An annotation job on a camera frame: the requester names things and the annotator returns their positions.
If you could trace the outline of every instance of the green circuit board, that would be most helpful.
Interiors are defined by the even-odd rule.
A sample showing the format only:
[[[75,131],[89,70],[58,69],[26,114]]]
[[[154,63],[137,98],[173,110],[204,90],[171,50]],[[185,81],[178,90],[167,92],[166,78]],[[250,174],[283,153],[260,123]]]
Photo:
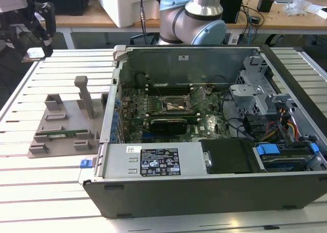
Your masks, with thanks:
[[[230,137],[220,113],[223,93],[204,89],[183,96],[150,96],[142,89],[125,91],[123,112],[124,119],[129,121],[126,142],[197,142],[203,138]],[[187,120],[185,134],[169,136],[150,132],[151,120],[171,118]]]

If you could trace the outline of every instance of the slotted metal surface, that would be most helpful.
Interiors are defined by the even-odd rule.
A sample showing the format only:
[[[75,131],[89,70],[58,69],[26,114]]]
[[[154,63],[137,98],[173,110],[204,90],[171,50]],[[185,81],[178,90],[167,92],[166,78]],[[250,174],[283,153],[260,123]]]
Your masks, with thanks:
[[[80,57],[77,63],[73,57]],[[103,61],[94,61],[98,57]],[[110,88],[111,65],[112,50],[57,50],[47,62],[31,67],[0,112],[0,232],[265,232],[265,225],[279,226],[276,233],[327,231],[327,196],[294,211],[102,218],[78,183],[83,173],[92,173],[90,169],[80,174],[78,165],[85,156],[28,159],[26,154],[46,95],[60,92],[63,100],[78,99],[74,77],[87,74],[91,96],[99,98]]]
[[[306,53],[291,48],[272,48],[272,50],[327,117],[327,73]],[[287,92],[276,76],[273,80],[282,93]]]

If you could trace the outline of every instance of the floor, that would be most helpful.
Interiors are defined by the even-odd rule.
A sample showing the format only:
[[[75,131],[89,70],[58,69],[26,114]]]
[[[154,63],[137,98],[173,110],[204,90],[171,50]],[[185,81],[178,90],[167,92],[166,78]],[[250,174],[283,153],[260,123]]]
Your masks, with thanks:
[[[130,37],[134,35],[136,34],[110,33],[110,44],[105,43],[103,33],[74,33],[73,38],[76,42],[76,47],[79,49],[102,49],[113,48],[117,44],[129,44]],[[263,44],[268,36],[259,35],[253,44]],[[21,39],[27,47],[35,46],[32,42],[32,37],[29,38],[27,35],[24,35]],[[327,70],[327,37],[318,37],[316,44],[315,42],[316,37],[313,35],[292,35],[280,38],[275,46],[300,46],[324,70]],[[144,41],[143,39],[137,39],[135,40],[135,44],[144,44]],[[246,39],[241,41],[240,44],[247,44]],[[61,33],[55,35],[52,46],[54,49],[67,49]],[[5,47],[2,41],[0,41],[0,109],[6,103],[31,65],[31,63],[21,63],[17,52]]]

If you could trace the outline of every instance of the wooden table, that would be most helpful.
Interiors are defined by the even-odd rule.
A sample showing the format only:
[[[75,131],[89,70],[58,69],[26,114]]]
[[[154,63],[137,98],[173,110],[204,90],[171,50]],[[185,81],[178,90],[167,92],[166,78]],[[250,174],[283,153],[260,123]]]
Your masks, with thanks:
[[[251,0],[248,6],[256,9],[259,0]],[[321,6],[327,6],[327,0],[308,0]],[[269,13],[262,13],[265,23],[260,27],[260,34],[327,34],[327,20],[315,14],[307,16],[287,16],[282,12],[284,5],[273,4]],[[141,23],[133,26],[118,28],[101,5],[96,0],[91,0],[83,16],[56,16],[58,32],[64,34],[69,49],[74,49],[72,32],[142,32]],[[160,20],[150,19],[146,23],[147,32],[159,32]],[[246,27],[246,16],[239,15],[236,24],[227,24],[227,32],[231,34],[229,43],[235,41]]]

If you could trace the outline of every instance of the power supply label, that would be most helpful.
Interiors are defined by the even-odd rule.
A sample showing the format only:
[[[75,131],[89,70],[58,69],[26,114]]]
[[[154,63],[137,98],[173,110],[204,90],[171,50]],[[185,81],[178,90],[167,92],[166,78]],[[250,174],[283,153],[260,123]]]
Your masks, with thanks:
[[[140,166],[143,177],[180,175],[178,149],[141,150]]]

